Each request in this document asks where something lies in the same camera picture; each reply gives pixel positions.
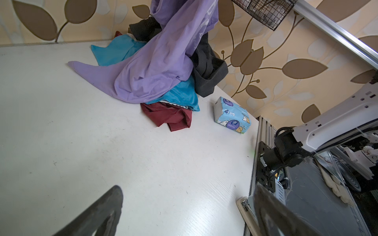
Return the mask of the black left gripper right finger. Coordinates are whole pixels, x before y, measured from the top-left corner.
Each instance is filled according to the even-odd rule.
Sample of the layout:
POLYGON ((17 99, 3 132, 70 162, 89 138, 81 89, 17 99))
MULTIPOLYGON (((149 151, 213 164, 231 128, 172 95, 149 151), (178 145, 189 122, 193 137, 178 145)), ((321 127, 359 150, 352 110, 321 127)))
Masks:
POLYGON ((299 219, 262 186, 255 188, 254 209, 263 236, 317 236, 318 232, 299 219))

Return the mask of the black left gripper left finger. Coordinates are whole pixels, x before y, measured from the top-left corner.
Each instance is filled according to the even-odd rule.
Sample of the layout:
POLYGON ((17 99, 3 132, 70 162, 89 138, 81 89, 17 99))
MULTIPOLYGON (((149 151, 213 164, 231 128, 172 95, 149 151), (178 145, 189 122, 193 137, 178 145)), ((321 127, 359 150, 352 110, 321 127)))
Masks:
POLYGON ((114 236, 123 205, 122 189, 115 185, 58 231, 56 236, 114 236))

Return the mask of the purple cloth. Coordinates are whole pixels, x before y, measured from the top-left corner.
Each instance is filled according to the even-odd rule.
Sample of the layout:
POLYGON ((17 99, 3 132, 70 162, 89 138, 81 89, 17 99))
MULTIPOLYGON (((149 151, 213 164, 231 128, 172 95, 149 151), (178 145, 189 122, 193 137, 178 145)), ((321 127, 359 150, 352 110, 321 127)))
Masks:
POLYGON ((152 1, 151 15, 162 31, 134 55, 109 66, 77 61, 68 66, 113 98, 149 102, 188 80, 194 67, 190 57, 217 23, 217 10, 217 1, 152 1))

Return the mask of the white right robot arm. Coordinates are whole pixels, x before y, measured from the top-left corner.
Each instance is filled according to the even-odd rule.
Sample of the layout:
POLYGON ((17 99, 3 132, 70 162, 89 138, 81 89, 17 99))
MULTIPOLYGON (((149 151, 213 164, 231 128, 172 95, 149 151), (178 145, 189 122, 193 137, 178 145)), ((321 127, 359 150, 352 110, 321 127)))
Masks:
POLYGON ((331 110, 294 128, 277 130, 274 146, 258 143, 258 184, 252 195, 253 216, 263 236, 316 236, 315 228, 300 220, 273 194, 274 176, 294 167, 316 152, 332 148, 353 131, 378 120, 378 81, 372 79, 351 97, 331 110))

